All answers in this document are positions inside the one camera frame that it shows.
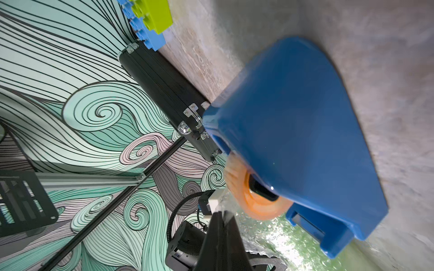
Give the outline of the blue tape dispenser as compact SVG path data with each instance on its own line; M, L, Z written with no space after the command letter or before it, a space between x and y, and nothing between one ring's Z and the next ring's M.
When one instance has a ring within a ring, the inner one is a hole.
M226 184L244 212L285 215L330 259L388 213L342 79L305 38L283 38L253 58L202 123L228 155Z

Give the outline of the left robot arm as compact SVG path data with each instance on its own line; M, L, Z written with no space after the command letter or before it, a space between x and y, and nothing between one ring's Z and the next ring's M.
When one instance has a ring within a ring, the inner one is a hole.
M209 205L209 198L215 190L207 190L205 192L197 192L191 194L181 200L174 211L172 212L166 230L166 239L168 242L166 252L166 265L173 271L191 271L196 266L202 244L208 231L208 225L201 221L200 213L203 217L209 217L211 215L211 207ZM175 234L171 234L172 226L175 220L175 216L182 206L194 199L198 198L198 209L196 212L197 222L202 226L201 229L197 228L188 221L183 221L177 228Z

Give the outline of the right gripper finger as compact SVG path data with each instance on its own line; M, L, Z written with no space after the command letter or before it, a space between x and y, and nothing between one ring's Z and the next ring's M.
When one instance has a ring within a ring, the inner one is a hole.
M232 213L215 212L209 223L195 271L251 271L243 240Z

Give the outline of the clear bubble wrap sheet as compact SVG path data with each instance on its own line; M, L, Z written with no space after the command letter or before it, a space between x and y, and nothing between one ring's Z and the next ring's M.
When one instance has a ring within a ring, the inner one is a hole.
M380 268L350 243L334 259L321 250L319 242L299 226L292 226L284 215L259 221L249 217L228 189L223 190L218 211L228 211L237 226L248 252L276 256L289 271L379 271Z

